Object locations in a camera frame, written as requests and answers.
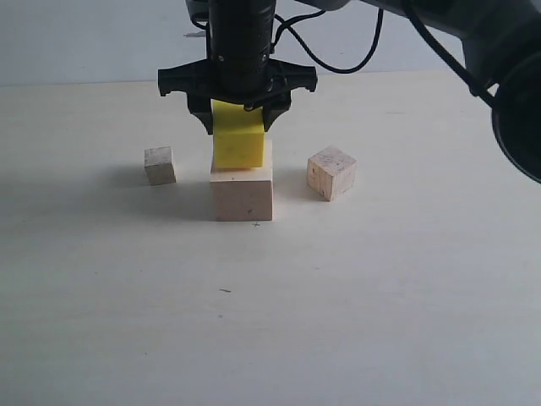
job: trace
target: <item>background wall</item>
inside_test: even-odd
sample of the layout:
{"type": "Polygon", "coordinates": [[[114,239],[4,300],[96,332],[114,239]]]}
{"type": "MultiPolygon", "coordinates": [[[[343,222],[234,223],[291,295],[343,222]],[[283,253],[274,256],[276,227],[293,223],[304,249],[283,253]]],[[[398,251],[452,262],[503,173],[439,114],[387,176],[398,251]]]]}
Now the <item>background wall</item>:
{"type": "MultiPolygon", "coordinates": [[[[284,17],[312,10],[278,0],[284,17]]],[[[375,18],[374,7],[352,2],[298,30],[326,62],[350,67],[367,52],[375,18]]],[[[0,85],[154,80],[159,68],[205,55],[204,38],[192,36],[197,31],[184,0],[0,0],[0,85]]],[[[438,37],[462,56],[457,39],[438,37]]],[[[312,64],[288,34],[275,58],[312,64]]],[[[366,70],[438,68],[442,62],[409,22],[387,14],[366,70]]]]}

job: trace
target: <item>wooden cube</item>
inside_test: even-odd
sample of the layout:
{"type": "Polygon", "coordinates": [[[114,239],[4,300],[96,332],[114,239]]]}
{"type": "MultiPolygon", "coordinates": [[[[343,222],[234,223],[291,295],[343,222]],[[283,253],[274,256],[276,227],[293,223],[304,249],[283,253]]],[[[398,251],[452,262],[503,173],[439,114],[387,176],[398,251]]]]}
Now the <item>wooden cube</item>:
{"type": "Polygon", "coordinates": [[[272,144],[265,142],[263,167],[210,170],[216,220],[257,222],[273,219],[272,144]]]}
{"type": "Polygon", "coordinates": [[[357,161],[334,146],[328,146],[308,159],[309,186],[328,201],[353,186],[357,161]]]}
{"type": "Polygon", "coordinates": [[[151,185],[177,182],[171,147],[162,146],[145,150],[145,172],[151,185]]]}

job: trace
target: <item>block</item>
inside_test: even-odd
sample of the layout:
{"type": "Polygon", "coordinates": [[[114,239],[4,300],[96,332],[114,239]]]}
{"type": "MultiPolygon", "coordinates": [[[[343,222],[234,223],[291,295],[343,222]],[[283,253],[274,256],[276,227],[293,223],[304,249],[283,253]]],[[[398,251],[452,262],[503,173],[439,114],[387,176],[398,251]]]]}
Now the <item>block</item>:
{"type": "Polygon", "coordinates": [[[263,167],[265,130],[261,108],[212,102],[214,163],[217,168],[263,167]]]}
{"type": "Polygon", "coordinates": [[[161,146],[145,150],[145,172],[151,185],[177,182],[171,147],[161,146]]]}
{"type": "Polygon", "coordinates": [[[263,167],[220,169],[212,163],[210,186],[216,220],[264,222],[273,219],[272,144],[265,142],[263,167]]]}
{"type": "Polygon", "coordinates": [[[308,185],[331,201],[353,186],[356,171],[354,158],[328,146],[308,159],[308,185]]]}

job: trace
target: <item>yellow block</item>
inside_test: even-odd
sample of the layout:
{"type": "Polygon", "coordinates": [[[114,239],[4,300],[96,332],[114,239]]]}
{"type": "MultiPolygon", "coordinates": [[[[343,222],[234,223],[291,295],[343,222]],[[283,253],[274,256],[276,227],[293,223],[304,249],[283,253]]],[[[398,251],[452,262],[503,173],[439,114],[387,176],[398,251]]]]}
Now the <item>yellow block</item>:
{"type": "Polygon", "coordinates": [[[212,116],[216,168],[263,167],[265,129],[261,108],[246,112],[241,105],[214,100],[212,116]]]}

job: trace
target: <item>wire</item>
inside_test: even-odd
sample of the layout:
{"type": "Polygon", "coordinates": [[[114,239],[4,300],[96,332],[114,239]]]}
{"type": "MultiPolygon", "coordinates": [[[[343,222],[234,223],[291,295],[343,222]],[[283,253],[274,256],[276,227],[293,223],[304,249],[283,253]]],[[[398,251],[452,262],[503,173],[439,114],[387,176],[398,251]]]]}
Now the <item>wire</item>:
{"type": "Polygon", "coordinates": [[[496,108],[495,97],[492,96],[484,86],[476,80],[460,63],[430,34],[426,25],[419,18],[418,14],[413,9],[410,0],[402,0],[402,9],[404,14],[410,20],[413,27],[424,41],[432,48],[432,50],[451,68],[465,83],[469,86],[470,91],[479,96],[489,107],[496,108]]]}
{"type": "Polygon", "coordinates": [[[312,13],[312,14],[303,14],[303,15],[298,15],[296,17],[292,17],[290,19],[287,19],[286,21],[284,21],[283,23],[280,24],[280,26],[278,27],[278,29],[276,30],[276,35],[275,35],[275,39],[274,39],[274,42],[272,43],[271,47],[270,47],[270,52],[273,53],[275,48],[276,48],[276,45],[278,44],[278,41],[280,40],[281,38],[281,35],[283,34],[283,32],[285,30],[287,30],[289,27],[291,27],[292,25],[296,24],[296,23],[300,23],[301,21],[305,21],[306,19],[314,19],[316,17],[320,17],[321,15],[325,14],[326,11],[325,10],[320,10],[316,13],[312,13]]]}
{"type": "Polygon", "coordinates": [[[208,18],[209,18],[208,13],[196,13],[194,15],[191,15],[189,20],[192,22],[193,25],[195,25],[200,30],[206,30],[206,26],[199,23],[197,19],[208,19],[208,18]]]}
{"type": "MultiPolygon", "coordinates": [[[[368,64],[368,62],[370,62],[370,59],[372,59],[372,57],[374,56],[375,51],[378,48],[378,44],[380,42],[381,27],[383,26],[383,15],[384,15],[384,11],[383,9],[380,8],[378,10],[378,19],[375,26],[374,39],[372,40],[372,46],[370,47],[370,50],[367,53],[366,57],[357,66],[354,66],[353,68],[349,68],[349,69],[335,68],[333,66],[330,66],[328,63],[323,62],[312,52],[312,50],[309,48],[309,46],[306,44],[303,38],[295,31],[293,27],[291,27],[291,25],[286,26],[285,30],[288,30],[295,37],[295,39],[298,41],[298,43],[304,49],[304,51],[309,55],[309,57],[312,58],[312,60],[316,62],[322,68],[327,69],[335,74],[353,74],[355,72],[358,72],[362,68],[364,68],[368,64]]],[[[278,14],[275,14],[275,19],[280,21],[283,25],[286,23],[286,20],[284,20],[278,14]]]]}

